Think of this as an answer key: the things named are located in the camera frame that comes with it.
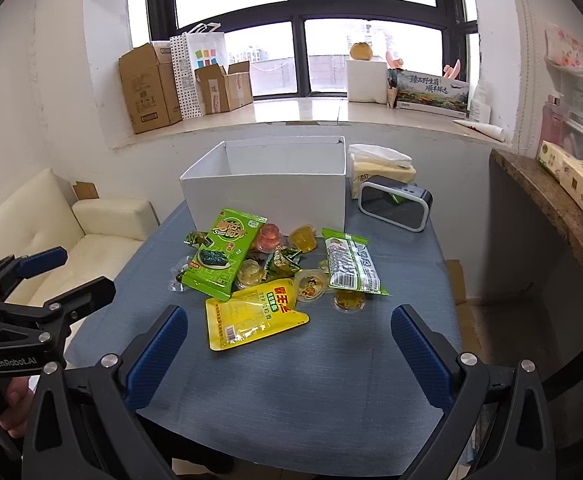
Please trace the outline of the green seaweed snack bag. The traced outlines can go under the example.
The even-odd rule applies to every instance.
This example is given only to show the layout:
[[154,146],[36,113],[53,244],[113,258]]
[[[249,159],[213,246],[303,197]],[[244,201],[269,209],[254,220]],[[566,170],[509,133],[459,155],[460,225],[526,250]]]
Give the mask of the green seaweed snack bag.
[[179,274],[180,283],[204,294],[226,301],[238,269],[266,217],[231,208],[223,208],[200,242],[192,242],[196,252]]

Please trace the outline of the yellow snack pouch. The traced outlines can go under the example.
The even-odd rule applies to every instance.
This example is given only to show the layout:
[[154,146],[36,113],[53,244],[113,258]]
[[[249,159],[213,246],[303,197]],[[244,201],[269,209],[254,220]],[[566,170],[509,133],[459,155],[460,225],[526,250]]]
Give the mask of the yellow snack pouch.
[[237,290],[229,300],[206,300],[209,348],[224,351],[308,324],[298,311],[297,288],[290,278]]

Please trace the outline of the clear jelly cup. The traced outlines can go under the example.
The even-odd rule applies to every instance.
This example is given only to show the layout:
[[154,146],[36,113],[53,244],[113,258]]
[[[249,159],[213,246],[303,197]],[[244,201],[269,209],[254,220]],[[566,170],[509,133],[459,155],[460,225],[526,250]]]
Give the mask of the clear jelly cup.
[[246,289],[259,285],[267,272],[256,260],[246,259],[237,271],[235,285],[238,289]]

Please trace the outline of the green white candy bag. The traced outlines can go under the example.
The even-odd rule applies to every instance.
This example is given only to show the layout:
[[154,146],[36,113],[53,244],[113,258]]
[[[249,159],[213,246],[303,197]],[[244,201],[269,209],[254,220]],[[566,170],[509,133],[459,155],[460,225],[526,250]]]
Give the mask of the green white candy bag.
[[322,229],[329,267],[329,287],[350,292],[388,296],[367,249],[367,239]]

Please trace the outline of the orange lid jelly cup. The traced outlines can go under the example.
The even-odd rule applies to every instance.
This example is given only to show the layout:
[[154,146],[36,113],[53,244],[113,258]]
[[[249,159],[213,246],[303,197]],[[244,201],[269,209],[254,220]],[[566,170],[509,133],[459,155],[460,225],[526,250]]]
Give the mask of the orange lid jelly cup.
[[297,299],[312,302],[320,299],[328,289],[328,277],[320,269],[300,270],[295,275]]

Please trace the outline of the pink jelly cup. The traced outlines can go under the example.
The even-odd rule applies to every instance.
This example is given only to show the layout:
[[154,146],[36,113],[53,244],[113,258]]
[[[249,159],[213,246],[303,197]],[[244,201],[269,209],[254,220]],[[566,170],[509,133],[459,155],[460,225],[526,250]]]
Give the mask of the pink jelly cup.
[[272,254],[276,248],[285,243],[285,237],[280,229],[274,223],[266,223],[261,226],[252,247],[263,252],[264,254]]

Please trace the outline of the yellow jelly cup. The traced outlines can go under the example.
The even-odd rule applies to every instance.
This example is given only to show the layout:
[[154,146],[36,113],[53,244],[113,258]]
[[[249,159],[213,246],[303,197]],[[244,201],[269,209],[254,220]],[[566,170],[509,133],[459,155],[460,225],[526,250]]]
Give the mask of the yellow jelly cup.
[[293,230],[288,238],[290,239],[290,244],[295,246],[304,254],[313,252],[313,250],[317,247],[313,226],[309,226],[308,224]]

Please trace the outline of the green peas snack packet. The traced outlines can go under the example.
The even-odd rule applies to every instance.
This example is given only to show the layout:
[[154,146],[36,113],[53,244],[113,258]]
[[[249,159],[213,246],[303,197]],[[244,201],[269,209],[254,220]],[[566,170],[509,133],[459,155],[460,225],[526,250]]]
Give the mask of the green peas snack packet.
[[206,243],[207,233],[191,231],[185,236],[184,243],[191,247],[200,247]]

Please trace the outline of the amber jelly cup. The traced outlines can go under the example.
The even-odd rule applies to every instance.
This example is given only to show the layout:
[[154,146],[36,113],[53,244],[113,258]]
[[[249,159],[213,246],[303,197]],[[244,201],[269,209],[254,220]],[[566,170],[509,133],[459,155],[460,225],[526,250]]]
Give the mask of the amber jelly cup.
[[356,290],[336,289],[334,291],[334,307],[345,313],[354,313],[361,311],[366,304],[366,298],[363,292]]

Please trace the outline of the small green snack packet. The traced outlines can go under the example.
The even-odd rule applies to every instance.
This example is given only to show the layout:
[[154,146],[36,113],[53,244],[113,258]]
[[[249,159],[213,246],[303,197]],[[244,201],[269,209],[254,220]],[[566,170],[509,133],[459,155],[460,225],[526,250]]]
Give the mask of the small green snack packet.
[[301,258],[302,252],[298,248],[290,246],[276,247],[264,265],[267,279],[292,278],[301,270]]

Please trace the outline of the white open storage box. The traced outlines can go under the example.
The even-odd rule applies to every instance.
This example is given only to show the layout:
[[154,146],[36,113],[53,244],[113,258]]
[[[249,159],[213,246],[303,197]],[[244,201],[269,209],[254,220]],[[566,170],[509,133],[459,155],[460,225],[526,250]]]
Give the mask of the white open storage box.
[[223,208],[258,214],[288,235],[310,224],[345,227],[347,147],[343,136],[266,136],[222,141],[180,177],[197,229]]

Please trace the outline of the tall brown cardboard box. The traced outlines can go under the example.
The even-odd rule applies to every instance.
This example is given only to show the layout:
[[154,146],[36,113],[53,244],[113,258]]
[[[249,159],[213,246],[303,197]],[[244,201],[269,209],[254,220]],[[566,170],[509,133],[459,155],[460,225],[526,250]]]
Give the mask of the tall brown cardboard box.
[[168,41],[147,42],[134,48],[121,55],[118,66],[135,134],[182,120]]

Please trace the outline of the white dotted paper bag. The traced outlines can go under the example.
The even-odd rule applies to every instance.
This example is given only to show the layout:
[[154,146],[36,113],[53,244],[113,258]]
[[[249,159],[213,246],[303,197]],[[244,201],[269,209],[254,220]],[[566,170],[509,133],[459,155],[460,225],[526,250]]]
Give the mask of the white dotted paper bag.
[[200,23],[169,39],[174,83],[183,119],[205,114],[205,104],[195,70],[210,65],[228,65],[226,40],[216,22]]

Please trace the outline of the landscape printed gift box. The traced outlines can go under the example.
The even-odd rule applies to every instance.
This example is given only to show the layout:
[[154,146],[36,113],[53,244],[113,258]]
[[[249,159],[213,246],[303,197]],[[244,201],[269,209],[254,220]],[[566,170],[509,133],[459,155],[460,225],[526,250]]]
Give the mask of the landscape printed gift box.
[[398,68],[387,70],[387,104],[391,108],[464,119],[468,97],[467,82]]

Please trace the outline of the orange pumpkin ornament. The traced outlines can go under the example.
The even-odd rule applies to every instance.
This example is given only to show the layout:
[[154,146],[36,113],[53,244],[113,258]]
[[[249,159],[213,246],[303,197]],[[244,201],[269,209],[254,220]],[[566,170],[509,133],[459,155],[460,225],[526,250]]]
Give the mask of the orange pumpkin ornament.
[[355,42],[350,48],[350,58],[356,61],[371,61],[372,47],[367,42]]

